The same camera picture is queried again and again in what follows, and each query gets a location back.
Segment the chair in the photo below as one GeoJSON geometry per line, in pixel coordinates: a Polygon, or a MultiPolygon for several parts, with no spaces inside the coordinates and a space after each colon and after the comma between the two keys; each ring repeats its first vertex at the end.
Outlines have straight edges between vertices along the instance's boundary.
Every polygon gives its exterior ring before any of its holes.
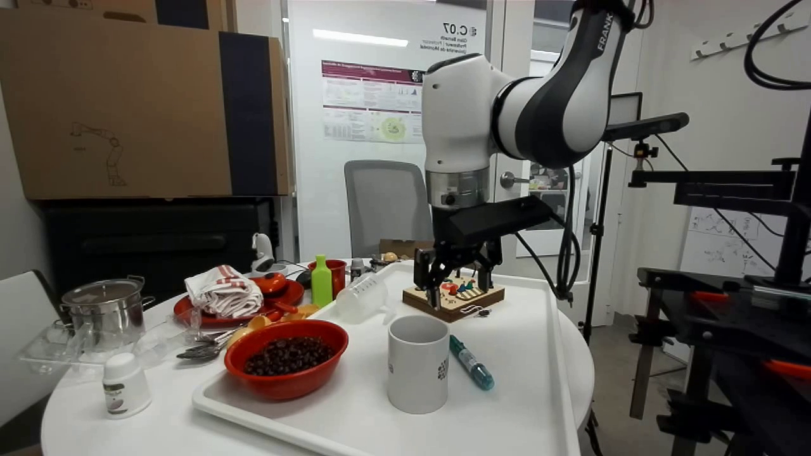
{"type": "Polygon", "coordinates": [[[353,257],[375,257],[380,241],[433,241],[422,167],[353,159],[346,164],[353,257]]]}
{"type": "Polygon", "coordinates": [[[0,279],[0,425],[52,396],[57,376],[41,376],[19,354],[58,319],[35,272],[0,279]]]}

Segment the coffee beans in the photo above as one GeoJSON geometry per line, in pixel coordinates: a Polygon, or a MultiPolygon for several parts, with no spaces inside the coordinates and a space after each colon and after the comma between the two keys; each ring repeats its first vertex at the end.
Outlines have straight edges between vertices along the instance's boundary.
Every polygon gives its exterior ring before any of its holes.
{"type": "Polygon", "coordinates": [[[300,369],[310,369],[332,357],[332,347],[321,339],[310,336],[288,336],[275,339],[261,353],[248,357],[248,376],[288,376],[300,369]]]}

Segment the cardboard box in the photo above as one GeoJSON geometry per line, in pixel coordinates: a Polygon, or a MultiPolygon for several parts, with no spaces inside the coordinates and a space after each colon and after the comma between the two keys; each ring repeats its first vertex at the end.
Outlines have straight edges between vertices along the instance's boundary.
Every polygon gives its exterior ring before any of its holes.
{"type": "Polygon", "coordinates": [[[233,0],[19,0],[19,7],[52,7],[57,13],[83,13],[133,22],[237,30],[233,0]]]}
{"type": "Polygon", "coordinates": [[[292,192],[272,37],[0,10],[0,83],[27,201],[292,192]]]}

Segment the marker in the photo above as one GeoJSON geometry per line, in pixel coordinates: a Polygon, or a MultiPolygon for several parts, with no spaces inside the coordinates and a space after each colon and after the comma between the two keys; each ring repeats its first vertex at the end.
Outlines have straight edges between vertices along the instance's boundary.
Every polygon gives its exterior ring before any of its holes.
{"type": "Polygon", "coordinates": [[[491,387],[491,376],[487,367],[452,335],[452,353],[463,367],[463,372],[477,383],[477,387],[490,390],[491,387]]]}

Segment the white tray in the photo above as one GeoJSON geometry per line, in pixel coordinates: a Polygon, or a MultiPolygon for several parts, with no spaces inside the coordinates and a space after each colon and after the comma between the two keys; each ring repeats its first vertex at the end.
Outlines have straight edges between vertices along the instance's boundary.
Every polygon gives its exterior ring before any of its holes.
{"type": "MultiPolygon", "coordinates": [[[[410,264],[380,272],[387,300],[410,286],[410,264]]],[[[195,409],[318,453],[452,456],[452,453],[581,453],[560,354],[555,297],[543,282],[495,277],[506,288],[490,316],[467,316],[452,331],[495,376],[482,393],[452,362],[452,398],[429,416],[396,410],[386,398],[387,324],[384,315],[346,324],[351,349],[334,378],[310,398],[261,404],[224,372],[195,393],[195,409]]]]}

